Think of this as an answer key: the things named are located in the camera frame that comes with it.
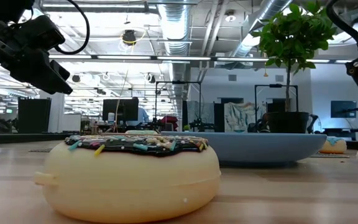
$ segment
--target table surface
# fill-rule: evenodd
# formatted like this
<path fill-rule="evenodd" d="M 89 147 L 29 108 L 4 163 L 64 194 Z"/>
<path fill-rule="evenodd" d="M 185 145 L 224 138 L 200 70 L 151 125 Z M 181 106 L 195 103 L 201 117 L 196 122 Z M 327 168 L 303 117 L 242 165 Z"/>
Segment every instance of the table surface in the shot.
<path fill-rule="evenodd" d="M 54 212 L 32 183 L 58 141 L 0 144 L 0 224 L 82 223 Z M 222 169 L 221 188 L 207 206 L 160 223 L 358 223 L 358 162 L 309 158 L 276 169 Z"/>

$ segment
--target cable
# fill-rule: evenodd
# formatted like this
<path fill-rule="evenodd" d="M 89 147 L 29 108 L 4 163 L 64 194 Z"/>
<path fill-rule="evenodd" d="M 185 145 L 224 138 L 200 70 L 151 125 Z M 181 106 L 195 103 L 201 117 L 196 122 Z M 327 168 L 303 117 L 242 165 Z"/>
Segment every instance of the cable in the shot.
<path fill-rule="evenodd" d="M 84 17 L 85 24 L 86 24 L 86 37 L 85 37 L 84 44 L 78 50 L 75 50 L 75 51 L 72 51 L 72 52 L 66 52 L 66 51 L 62 50 L 59 46 L 56 46 L 55 50 L 57 50 L 58 52 L 60 52 L 62 54 L 65 54 L 65 55 L 74 55 L 74 54 L 78 54 L 81 51 L 83 51 L 85 49 L 85 47 L 88 45 L 88 42 L 90 41 L 90 37 L 91 37 L 91 27 L 90 27 L 90 22 L 89 22 L 87 16 L 85 15 L 84 11 L 82 11 L 82 9 L 77 5 L 77 3 L 75 3 L 73 0 L 67 0 L 67 1 L 72 3 L 72 5 Z"/>
<path fill-rule="evenodd" d="M 135 44 L 136 42 L 142 40 L 144 38 L 144 36 L 146 35 L 146 31 L 143 32 L 143 35 L 141 38 L 134 40 L 134 41 L 125 41 L 122 37 L 124 36 L 124 34 L 121 34 L 121 40 L 125 43 L 125 44 Z"/>
<path fill-rule="evenodd" d="M 134 53 L 134 49 L 135 49 L 135 44 L 132 44 L 131 55 Z M 126 72 L 126 74 L 125 74 L 124 83 L 122 84 L 122 88 L 121 88 L 121 91 L 120 91 L 119 96 L 118 96 L 118 102 L 117 102 L 117 108 L 116 108 L 116 125 L 115 125 L 115 129 L 116 129 L 116 132 L 117 132 L 117 133 L 118 133 L 118 128 L 117 128 L 117 122 L 118 122 L 118 107 L 119 107 L 119 102 L 120 102 L 120 100 L 121 100 L 122 92 L 123 92 L 124 89 L 125 89 L 125 83 L 127 82 L 127 77 L 128 77 L 130 65 L 131 65 L 131 64 L 129 63 L 129 64 L 128 64 L 128 68 L 127 68 L 127 72 Z"/>
<path fill-rule="evenodd" d="M 326 6 L 327 16 L 332 20 L 335 25 L 337 25 L 344 32 L 348 33 L 353 39 L 357 42 L 358 47 L 358 31 L 353 29 L 353 27 L 347 25 L 334 11 L 334 4 L 338 0 L 329 0 Z"/>

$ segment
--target exposed ductwork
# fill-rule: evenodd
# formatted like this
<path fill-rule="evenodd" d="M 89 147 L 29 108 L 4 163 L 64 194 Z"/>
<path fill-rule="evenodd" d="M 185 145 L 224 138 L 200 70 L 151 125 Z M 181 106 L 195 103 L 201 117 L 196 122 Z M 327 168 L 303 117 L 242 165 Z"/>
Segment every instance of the exposed ductwork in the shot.
<path fill-rule="evenodd" d="M 188 39 L 190 6 L 181 4 L 160 4 L 158 10 L 161 15 L 161 28 L 164 39 L 172 40 L 165 43 L 165 49 L 168 55 L 189 55 L 190 46 L 188 43 L 180 42 Z M 189 81 L 190 64 L 171 63 L 169 73 L 172 81 Z M 182 99 L 183 90 L 188 90 L 188 85 L 173 85 L 172 93 L 175 99 Z M 181 111 L 181 102 L 177 100 L 178 111 Z"/>
<path fill-rule="evenodd" d="M 248 43 L 250 39 L 250 31 L 255 27 L 255 25 L 261 19 L 270 19 L 276 15 L 281 10 L 285 9 L 292 0 L 264 0 L 260 5 L 259 11 L 255 12 L 255 15 L 250 15 L 247 17 L 246 21 L 242 26 L 244 35 L 244 40 L 237 46 L 237 48 L 232 52 L 231 57 L 245 57 L 255 46 L 254 43 Z"/>

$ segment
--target black frame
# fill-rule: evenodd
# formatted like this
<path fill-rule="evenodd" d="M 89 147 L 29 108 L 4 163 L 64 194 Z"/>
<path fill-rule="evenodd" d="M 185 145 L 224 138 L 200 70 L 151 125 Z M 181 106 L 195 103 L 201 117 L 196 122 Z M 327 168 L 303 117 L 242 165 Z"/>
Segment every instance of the black frame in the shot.
<path fill-rule="evenodd" d="M 270 85 L 255 85 L 255 122 L 258 121 L 258 113 L 256 111 L 256 107 L 258 105 L 258 101 L 257 101 L 257 89 L 260 86 L 266 86 L 269 88 L 283 88 L 286 87 L 285 85 L 282 84 L 270 84 Z M 295 88 L 295 95 L 296 95 L 296 112 L 299 112 L 299 99 L 298 99 L 298 85 L 290 85 L 290 87 L 294 87 Z"/>
<path fill-rule="evenodd" d="M 158 97 L 158 84 L 160 83 L 171 83 L 172 85 L 185 85 L 185 84 L 198 84 L 199 86 L 199 90 L 200 90 L 200 95 L 199 95 L 199 107 L 198 107 L 198 114 L 199 114 L 199 118 L 201 117 L 201 82 L 184 82 L 184 81 L 172 81 L 172 82 L 168 82 L 168 81 L 157 81 L 155 82 L 155 105 L 154 105 L 154 118 L 157 119 L 157 97 Z"/>

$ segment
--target large shallow bowl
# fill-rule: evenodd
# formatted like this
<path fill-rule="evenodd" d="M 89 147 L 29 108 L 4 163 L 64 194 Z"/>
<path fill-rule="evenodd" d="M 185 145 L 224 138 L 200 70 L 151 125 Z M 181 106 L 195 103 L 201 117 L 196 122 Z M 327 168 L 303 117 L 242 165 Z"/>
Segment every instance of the large shallow bowl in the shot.
<path fill-rule="evenodd" d="M 324 134 L 280 133 L 179 133 L 162 135 L 206 138 L 227 165 L 295 162 L 316 154 L 324 145 Z"/>

